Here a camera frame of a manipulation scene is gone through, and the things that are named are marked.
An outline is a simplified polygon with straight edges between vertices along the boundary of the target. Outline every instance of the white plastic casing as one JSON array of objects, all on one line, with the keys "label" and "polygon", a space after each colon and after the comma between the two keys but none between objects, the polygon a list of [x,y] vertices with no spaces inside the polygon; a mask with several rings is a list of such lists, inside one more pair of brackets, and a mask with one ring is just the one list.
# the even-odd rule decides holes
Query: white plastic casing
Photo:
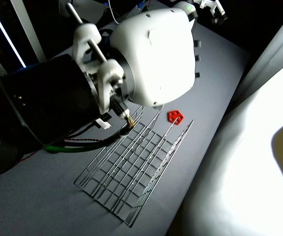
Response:
[{"label": "white plastic casing", "polygon": [[110,37],[133,72],[134,103],[160,106],[186,93],[195,81],[194,42],[186,13],[178,8],[141,13]]}]

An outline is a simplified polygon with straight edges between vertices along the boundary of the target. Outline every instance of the white curtain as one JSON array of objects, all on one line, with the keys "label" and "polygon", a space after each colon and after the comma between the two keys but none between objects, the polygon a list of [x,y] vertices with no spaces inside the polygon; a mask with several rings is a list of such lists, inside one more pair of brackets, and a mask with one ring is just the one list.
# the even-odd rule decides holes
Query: white curtain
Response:
[{"label": "white curtain", "polygon": [[244,80],[238,86],[232,107],[236,107],[283,68],[283,26],[258,58]]}]

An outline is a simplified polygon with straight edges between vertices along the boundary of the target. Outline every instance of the metal frame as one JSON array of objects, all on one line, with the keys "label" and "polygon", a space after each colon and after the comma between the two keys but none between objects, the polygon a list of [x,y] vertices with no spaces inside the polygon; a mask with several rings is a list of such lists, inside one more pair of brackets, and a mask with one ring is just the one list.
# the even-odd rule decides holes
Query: metal frame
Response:
[{"label": "metal frame", "polygon": [[160,112],[148,125],[141,123],[143,107],[133,114],[135,128],[126,138],[102,149],[74,184],[132,227],[152,191],[191,128],[192,121],[172,144],[152,129]]}]

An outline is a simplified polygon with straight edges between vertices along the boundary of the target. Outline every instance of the cable connector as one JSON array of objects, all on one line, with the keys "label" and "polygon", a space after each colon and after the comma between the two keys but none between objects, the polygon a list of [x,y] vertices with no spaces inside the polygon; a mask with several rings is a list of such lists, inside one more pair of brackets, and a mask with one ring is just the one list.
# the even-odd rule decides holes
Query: cable connector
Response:
[{"label": "cable connector", "polygon": [[110,98],[110,107],[120,119],[126,119],[130,116],[130,110],[117,94],[112,95]]}]

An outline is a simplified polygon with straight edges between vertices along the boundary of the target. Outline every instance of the metal wire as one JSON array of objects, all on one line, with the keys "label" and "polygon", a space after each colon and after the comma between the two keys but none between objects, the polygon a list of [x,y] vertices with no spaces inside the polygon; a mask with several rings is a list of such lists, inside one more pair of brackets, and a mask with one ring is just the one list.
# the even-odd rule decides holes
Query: metal wire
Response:
[{"label": "metal wire", "polygon": [[102,149],[74,184],[99,202],[129,227],[135,223],[153,189],[175,155],[193,121],[172,144],[148,125],[141,123],[143,107],[132,115],[135,128],[125,139]]}]

